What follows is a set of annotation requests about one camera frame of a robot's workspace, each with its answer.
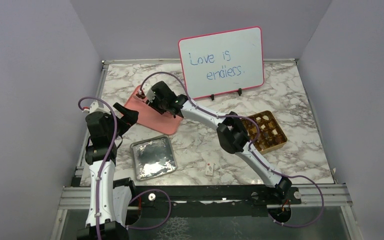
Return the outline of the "pink plastic tray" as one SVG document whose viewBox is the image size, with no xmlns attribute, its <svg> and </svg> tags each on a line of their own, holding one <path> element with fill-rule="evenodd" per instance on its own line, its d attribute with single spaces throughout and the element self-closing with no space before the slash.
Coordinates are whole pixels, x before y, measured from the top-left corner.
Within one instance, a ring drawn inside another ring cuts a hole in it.
<svg viewBox="0 0 384 240">
<path fill-rule="evenodd" d="M 145 104 L 145 99 L 140 99 L 136 96 L 140 87 L 137 86 L 130 95 L 124 107 L 129 110 L 138 112 L 137 124 L 155 130 L 162 134 L 173 135 L 178 130 L 183 118 L 174 118 L 168 112 L 163 114 L 158 113 L 153 108 Z"/>
</svg>

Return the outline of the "silver tin lid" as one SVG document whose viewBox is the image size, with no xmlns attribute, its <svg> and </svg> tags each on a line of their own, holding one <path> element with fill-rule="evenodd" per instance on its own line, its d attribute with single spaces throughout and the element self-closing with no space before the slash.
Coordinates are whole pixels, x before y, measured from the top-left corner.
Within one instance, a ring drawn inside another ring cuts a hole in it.
<svg viewBox="0 0 384 240">
<path fill-rule="evenodd" d="M 130 145 L 135 178 L 146 181 L 173 173 L 177 163 L 168 135 L 160 135 Z"/>
</svg>

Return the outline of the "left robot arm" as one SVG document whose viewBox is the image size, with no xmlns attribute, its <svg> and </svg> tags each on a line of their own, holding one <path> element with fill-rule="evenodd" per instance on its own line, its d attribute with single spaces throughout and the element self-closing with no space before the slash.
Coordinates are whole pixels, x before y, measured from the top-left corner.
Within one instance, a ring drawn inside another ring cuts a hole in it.
<svg viewBox="0 0 384 240">
<path fill-rule="evenodd" d="M 114 180 L 118 147 L 122 137 L 138 120 L 139 113 L 115 103 L 111 110 L 94 101 L 83 111 L 89 131 L 84 159 L 91 178 L 90 203 L 85 227 L 78 240 L 127 240 L 128 208 L 137 200 L 134 181 Z"/>
</svg>

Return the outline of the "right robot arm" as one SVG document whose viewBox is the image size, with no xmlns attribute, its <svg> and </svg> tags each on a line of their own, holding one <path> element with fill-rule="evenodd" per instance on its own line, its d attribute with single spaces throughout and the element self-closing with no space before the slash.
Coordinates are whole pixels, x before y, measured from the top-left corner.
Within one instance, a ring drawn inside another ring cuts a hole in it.
<svg viewBox="0 0 384 240">
<path fill-rule="evenodd" d="M 254 146 L 241 119 L 255 122 L 239 116 L 235 112 L 219 113 L 201 107 L 185 94 L 175 94 L 169 86 L 159 81 L 145 94 L 146 104 L 160 114 L 170 113 L 173 117 L 182 117 L 197 121 L 216 131 L 220 147 L 227 153 L 244 160 L 269 187 L 269 199 L 280 204 L 289 196 L 292 182 L 287 176 L 276 170 Z"/>
</svg>

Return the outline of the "gold chocolate box tray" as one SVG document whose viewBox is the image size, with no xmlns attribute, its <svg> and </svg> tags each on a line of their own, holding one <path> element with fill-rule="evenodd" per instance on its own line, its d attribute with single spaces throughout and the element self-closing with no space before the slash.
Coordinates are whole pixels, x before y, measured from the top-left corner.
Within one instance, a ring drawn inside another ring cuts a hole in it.
<svg viewBox="0 0 384 240">
<path fill-rule="evenodd" d="M 259 136 L 254 142 L 254 146 L 262 155 L 282 148 L 288 141 L 279 123 L 269 110 L 250 115 L 248 118 L 259 127 Z"/>
</svg>

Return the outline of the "pink framed whiteboard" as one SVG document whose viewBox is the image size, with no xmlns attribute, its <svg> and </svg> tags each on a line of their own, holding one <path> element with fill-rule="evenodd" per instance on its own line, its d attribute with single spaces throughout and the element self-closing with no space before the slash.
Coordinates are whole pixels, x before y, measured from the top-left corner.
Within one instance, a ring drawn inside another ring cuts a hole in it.
<svg viewBox="0 0 384 240">
<path fill-rule="evenodd" d="M 182 38 L 178 51 L 192 99 L 257 88 L 265 83 L 259 26 Z"/>
</svg>

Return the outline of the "small white red card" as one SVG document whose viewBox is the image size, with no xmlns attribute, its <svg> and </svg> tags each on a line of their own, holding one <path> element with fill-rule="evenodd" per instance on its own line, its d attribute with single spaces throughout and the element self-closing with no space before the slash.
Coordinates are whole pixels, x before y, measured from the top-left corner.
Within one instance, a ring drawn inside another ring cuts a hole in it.
<svg viewBox="0 0 384 240">
<path fill-rule="evenodd" d="M 205 175 L 206 176 L 213 176 L 214 175 L 214 164 L 208 162 L 205 166 Z"/>
</svg>

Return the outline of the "black metal base rail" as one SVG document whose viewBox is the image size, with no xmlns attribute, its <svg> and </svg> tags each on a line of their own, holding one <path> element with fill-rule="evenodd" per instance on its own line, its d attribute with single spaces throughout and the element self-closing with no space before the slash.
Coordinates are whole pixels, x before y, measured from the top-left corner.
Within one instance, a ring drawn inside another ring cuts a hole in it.
<svg viewBox="0 0 384 240">
<path fill-rule="evenodd" d="M 174 185 L 137 186 L 144 193 L 128 208 L 130 216 L 147 219 L 171 217 L 267 217 L 268 206 L 275 210 L 301 204 L 297 187 L 284 196 L 262 184 L 251 185 Z"/>
</svg>

